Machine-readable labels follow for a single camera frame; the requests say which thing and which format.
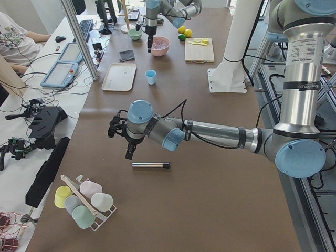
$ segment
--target keyboard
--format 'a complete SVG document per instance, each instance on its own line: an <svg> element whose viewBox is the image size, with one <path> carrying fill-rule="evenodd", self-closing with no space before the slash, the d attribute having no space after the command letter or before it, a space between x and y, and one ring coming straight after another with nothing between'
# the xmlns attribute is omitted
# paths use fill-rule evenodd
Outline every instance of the keyboard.
<svg viewBox="0 0 336 252"><path fill-rule="evenodd" d="M83 36L84 36L84 39L85 41L89 41L89 37L90 37L90 29L91 29L91 26L93 24L93 20L92 19L88 19L88 20L82 20L80 23L79 23L79 27L80 29L82 30L82 33L83 33Z"/></svg>

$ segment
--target pink cup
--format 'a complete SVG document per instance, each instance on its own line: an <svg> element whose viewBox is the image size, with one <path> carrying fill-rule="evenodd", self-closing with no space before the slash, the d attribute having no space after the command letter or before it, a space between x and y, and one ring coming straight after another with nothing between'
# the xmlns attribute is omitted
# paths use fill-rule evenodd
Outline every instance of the pink cup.
<svg viewBox="0 0 336 252"><path fill-rule="evenodd" d="M81 183L79 187L79 191L88 199L91 199L92 196L96 193L102 193L103 188L100 184L97 184L90 180L85 180Z"/></svg>

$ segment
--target lemon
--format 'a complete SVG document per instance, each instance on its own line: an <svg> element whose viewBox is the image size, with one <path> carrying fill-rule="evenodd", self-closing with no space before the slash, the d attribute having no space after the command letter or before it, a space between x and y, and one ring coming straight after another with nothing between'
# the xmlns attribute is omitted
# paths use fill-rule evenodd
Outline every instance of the lemon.
<svg viewBox="0 0 336 252"><path fill-rule="evenodd" d="M185 26L182 25L182 26L177 30L177 32L180 33L180 34L184 34L185 30L186 30Z"/></svg>
<svg viewBox="0 0 336 252"><path fill-rule="evenodd" d="M180 41L185 41L185 35L184 34L180 34L178 37L179 37L178 39Z"/></svg>
<svg viewBox="0 0 336 252"><path fill-rule="evenodd" d="M193 35L193 32L192 32L192 30L187 29L187 30L185 30L184 35L185 35L187 38L191 38L191 36Z"/></svg>

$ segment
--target blue cup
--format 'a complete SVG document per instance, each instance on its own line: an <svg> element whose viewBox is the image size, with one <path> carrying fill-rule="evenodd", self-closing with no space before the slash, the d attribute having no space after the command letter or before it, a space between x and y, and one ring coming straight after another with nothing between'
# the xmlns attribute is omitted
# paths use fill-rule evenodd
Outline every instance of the blue cup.
<svg viewBox="0 0 336 252"><path fill-rule="evenodd" d="M146 71L146 79L149 85L153 85L156 83L156 72L154 70Z"/></svg>

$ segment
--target yellow cup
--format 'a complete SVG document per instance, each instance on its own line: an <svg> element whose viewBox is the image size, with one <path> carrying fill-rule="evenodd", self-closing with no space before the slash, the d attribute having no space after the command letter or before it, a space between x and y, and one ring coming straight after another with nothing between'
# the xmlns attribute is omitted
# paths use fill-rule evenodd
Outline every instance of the yellow cup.
<svg viewBox="0 0 336 252"><path fill-rule="evenodd" d="M69 197L70 195L71 195L71 189L68 186L64 185L57 188L54 200L55 206L59 208L65 208L64 202L66 198Z"/></svg>

